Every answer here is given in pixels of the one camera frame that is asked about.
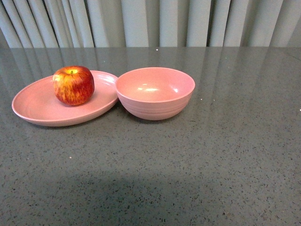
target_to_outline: bowl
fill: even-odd
[[[124,108],[146,120],[175,116],[187,105],[194,88],[195,82],[188,74],[164,67],[132,70],[116,81]]]

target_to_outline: gray speckled countertop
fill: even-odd
[[[66,65],[189,74],[186,108],[138,119],[120,102],[83,124],[14,114]],[[301,48],[0,49],[0,225],[301,226]]]

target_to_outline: countertop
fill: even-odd
[[[178,115],[120,102],[43,127],[11,107],[67,65],[189,74]],[[0,224],[301,226],[301,48],[0,49]]]

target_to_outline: pink plate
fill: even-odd
[[[79,106],[67,106],[54,94],[52,76],[38,80],[21,90],[13,99],[13,111],[22,119],[42,126],[70,126],[94,119],[110,110],[118,101],[115,75],[91,71],[95,91]]]

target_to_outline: curtain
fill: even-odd
[[[0,48],[301,47],[301,0],[1,0]]]

